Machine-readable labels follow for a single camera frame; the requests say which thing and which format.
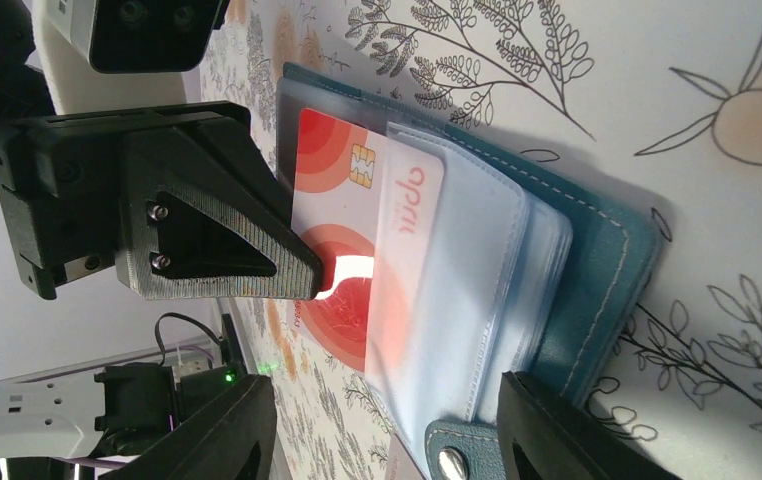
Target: metal screw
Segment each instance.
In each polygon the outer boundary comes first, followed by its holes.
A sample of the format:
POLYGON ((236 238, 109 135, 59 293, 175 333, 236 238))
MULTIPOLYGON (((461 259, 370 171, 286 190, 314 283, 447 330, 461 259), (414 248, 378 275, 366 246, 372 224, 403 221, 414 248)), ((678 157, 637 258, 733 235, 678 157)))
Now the metal screw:
POLYGON ((443 447, 439 456, 440 473, 444 480, 467 480, 469 472, 463 454, 452 447, 443 447))
POLYGON ((148 216, 155 222, 162 222, 169 216, 169 208, 159 203, 155 203, 148 208, 148 216))
POLYGON ((169 258, 169 255, 155 255, 154 258, 151 259, 151 266, 154 267, 155 270, 165 270, 169 268, 169 265, 172 265, 172 259, 169 258))

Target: black cable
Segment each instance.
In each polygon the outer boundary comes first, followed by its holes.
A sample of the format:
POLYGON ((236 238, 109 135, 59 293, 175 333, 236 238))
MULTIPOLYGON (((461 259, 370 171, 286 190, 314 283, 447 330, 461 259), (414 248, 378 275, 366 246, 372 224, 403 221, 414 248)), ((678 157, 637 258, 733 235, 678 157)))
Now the black cable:
POLYGON ((178 320, 183 320, 187 323, 191 323, 201 329, 202 332, 207 334, 208 337, 210 337, 211 340, 213 340, 216 345, 219 345, 219 337, 216 336, 215 333, 213 333, 213 330, 207 327, 207 325, 199 322, 198 320, 188 317, 184 314, 177 313, 177 312, 167 312, 160 316, 160 318, 157 319, 157 322, 154 324, 154 339, 157 341, 157 348, 160 349, 160 363, 159 365, 162 367, 164 363, 166 363, 166 346, 163 345, 163 337, 160 335, 160 321, 164 318, 171 317, 171 318, 177 318, 178 320))

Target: table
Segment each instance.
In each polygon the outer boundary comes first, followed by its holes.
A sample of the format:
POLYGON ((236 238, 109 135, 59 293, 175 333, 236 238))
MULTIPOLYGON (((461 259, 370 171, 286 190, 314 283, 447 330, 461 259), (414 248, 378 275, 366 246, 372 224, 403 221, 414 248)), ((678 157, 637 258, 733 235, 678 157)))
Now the table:
MULTIPOLYGON (((661 263, 586 408, 684 478, 762 478, 762 1, 233 0, 202 94, 249 106, 273 166, 286 61, 649 215, 661 263)), ((293 476, 383 478, 391 427, 360 376, 283 304, 238 306, 293 476)))

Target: white wall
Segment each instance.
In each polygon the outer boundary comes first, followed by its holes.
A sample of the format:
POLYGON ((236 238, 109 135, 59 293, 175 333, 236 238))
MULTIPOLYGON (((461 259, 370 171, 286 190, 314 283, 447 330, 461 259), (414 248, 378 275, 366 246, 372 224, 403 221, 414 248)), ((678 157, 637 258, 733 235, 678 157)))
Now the white wall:
MULTIPOLYGON (((190 101, 200 98, 197 76, 185 75, 190 101)), ((57 300, 42 300, 19 280, 0 207, 0 379, 151 348, 160 314, 177 311, 209 324, 209 305, 146 302, 119 283, 113 269, 60 288, 57 300)), ((163 323, 167 342, 201 335, 180 321, 163 323)))

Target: blue leather wallet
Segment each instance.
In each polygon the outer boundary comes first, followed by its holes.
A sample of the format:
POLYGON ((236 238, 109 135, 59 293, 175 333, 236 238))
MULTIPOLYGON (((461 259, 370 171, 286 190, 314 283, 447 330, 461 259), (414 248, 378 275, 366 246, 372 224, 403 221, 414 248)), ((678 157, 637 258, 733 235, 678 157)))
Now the blue leather wallet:
MULTIPOLYGON (((570 220, 573 243, 563 276, 552 305, 552 311, 539 351, 529 373, 580 406, 596 381, 608 353, 635 302, 645 287, 660 249, 660 236, 646 218, 607 196, 574 184, 534 162, 488 143, 472 133, 443 120, 433 118, 391 98, 364 92, 294 64, 284 66, 284 78, 308 86, 334 92, 351 102, 361 103, 359 119, 347 119, 338 111, 324 112, 384 133, 387 122, 412 125, 431 130, 470 150, 497 168, 524 189, 536 195, 570 220)), ((297 118, 279 115, 282 122, 298 122, 297 118)), ((292 185, 289 145, 279 145, 279 175, 292 185)), ((468 442, 475 438, 496 438, 495 429, 459 424, 454 419, 438 419, 442 424, 426 431, 426 452, 432 474, 439 476, 436 455, 438 443, 454 439, 462 453, 476 458, 487 450, 497 452, 493 440, 468 442), (479 454, 465 450, 477 445, 490 446, 479 454)), ((489 473, 485 460, 483 476, 503 478, 499 471, 489 473)))

